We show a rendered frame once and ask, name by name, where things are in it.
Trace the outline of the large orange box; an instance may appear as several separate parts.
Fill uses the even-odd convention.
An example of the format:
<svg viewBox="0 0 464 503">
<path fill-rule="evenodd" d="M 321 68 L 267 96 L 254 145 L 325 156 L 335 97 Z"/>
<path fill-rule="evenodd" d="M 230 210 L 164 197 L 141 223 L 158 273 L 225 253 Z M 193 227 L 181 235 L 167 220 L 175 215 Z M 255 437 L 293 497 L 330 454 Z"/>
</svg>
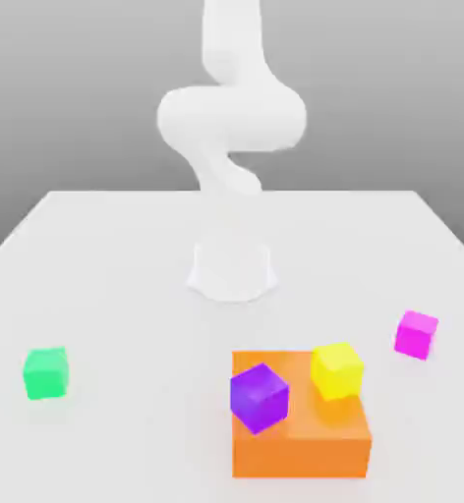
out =
<svg viewBox="0 0 464 503">
<path fill-rule="evenodd" d="M 232 419 L 235 478 L 343 477 L 367 473 L 372 434 L 361 399 L 325 401 L 309 351 L 234 351 L 232 374 L 266 363 L 290 386 L 288 417 L 256 435 Z"/>
</svg>

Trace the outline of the small green cube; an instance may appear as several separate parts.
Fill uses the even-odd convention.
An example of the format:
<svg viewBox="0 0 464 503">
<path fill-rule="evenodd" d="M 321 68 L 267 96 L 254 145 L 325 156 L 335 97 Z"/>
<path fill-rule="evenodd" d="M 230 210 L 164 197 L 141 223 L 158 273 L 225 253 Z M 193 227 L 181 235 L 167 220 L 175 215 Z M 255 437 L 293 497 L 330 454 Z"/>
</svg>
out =
<svg viewBox="0 0 464 503">
<path fill-rule="evenodd" d="M 60 398 L 69 384 L 69 363 L 64 347 L 34 349 L 26 358 L 23 378 L 30 400 Z"/>
</svg>

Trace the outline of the small yellow cube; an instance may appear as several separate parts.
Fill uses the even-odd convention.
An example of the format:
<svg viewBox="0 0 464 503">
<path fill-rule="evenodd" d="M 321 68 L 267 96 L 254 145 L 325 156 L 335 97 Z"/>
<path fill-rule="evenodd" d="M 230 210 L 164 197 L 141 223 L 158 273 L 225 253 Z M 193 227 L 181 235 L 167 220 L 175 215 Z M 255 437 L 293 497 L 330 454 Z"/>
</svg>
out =
<svg viewBox="0 0 464 503">
<path fill-rule="evenodd" d="M 364 363 L 347 342 L 315 347 L 311 358 L 311 380 L 325 401 L 358 397 Z"/>
</svg>

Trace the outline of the small purple cube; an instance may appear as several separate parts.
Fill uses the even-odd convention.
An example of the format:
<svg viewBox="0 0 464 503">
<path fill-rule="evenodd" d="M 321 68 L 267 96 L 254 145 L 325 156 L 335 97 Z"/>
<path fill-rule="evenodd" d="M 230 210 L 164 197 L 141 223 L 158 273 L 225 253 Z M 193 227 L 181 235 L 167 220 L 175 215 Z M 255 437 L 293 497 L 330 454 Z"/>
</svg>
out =
<svg viewBox="0 0 464 503">
<path fill-rule="evenodd" d="M 290 386 L 267 364 L 259 363 L 230 379 L 230 409 L 251 434 L 285 420 Z"/>
</svg>

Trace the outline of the small magenta cube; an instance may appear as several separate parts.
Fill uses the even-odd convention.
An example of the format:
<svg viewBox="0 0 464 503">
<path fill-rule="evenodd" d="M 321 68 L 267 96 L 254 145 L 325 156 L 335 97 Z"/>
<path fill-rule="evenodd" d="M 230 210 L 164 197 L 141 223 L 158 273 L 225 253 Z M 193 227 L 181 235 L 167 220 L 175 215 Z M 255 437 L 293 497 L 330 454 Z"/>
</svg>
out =
<svg viewBox="0 0 464 503">
<path fill-rule="evenodd" d="M 406 310 L 396 331 L 394 350 L 403 355 L 425 361 L 438 326 L 436 317 Z"/>
</svg>

